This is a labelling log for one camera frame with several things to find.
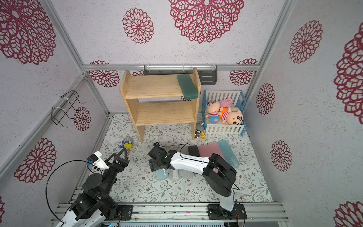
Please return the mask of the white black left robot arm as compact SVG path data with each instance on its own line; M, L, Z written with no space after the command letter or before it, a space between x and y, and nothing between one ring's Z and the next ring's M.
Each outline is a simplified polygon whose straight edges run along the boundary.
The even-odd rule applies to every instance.
M129 164L127 150L113 153L106 160L100 152L87 158L87 164L100 169L103 173L88 176L82 185L81 193L65 212L58 227L97 227L105 221L128 221L132 216L132 205L119 205L110 196L117 175Z

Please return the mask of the black pencil case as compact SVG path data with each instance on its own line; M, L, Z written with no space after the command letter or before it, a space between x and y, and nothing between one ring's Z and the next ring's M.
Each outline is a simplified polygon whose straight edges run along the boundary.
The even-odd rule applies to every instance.
M188 147L188 152L189 152L190 156L200 157L200 153L199 153L197 145L189 146Z

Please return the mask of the frosted white pencil case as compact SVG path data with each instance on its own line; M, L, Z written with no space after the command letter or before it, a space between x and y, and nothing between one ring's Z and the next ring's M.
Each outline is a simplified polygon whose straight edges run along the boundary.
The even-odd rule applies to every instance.
M169 180L172 182L177 182L181 179L181 174L179 170L168 170Z
M194 173L187 170L181 170L181 177L182 179L191 180L194 177Z

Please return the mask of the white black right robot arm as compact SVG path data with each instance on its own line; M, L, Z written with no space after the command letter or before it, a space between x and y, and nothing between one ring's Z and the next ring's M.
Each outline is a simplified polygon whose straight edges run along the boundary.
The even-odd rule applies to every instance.
M219 154L210 157L197 157L182 154L180 151L166 151L158 143L148 153L150 170L160 169L186 170L204 177L210 188L219 195L219 204L209 204L208 216L210 220L246 220L245 206L235 198L236 170Z

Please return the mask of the light teal pencil case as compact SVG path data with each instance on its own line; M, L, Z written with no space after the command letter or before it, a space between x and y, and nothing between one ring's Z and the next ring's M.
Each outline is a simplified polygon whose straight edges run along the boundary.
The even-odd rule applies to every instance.
M239 161L233 152L231 146L229 145L227 140L220 140L217 142L222 154L224 155L225 160L229 165L233 168L237 169L239 167Z

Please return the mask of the dark green pencil case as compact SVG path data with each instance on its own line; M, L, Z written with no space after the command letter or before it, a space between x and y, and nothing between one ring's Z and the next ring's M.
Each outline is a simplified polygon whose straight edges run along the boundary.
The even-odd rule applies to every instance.
M195 87L189 74L179 74L177 75L177 80L183 93L183 97L186 100L198 98L197 88Z

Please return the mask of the pink pencil case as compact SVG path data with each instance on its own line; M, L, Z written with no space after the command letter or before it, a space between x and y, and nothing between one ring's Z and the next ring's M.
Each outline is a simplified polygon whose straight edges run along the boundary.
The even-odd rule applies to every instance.
M198 151L199 151L200 157L210 157L211 156L211 152L207 145L198 146Z
M225 160L225 157L218 145L217 142L210 142L207 144L207 148L209 150L209 156L211 157L213 154L218 154L222 159Z

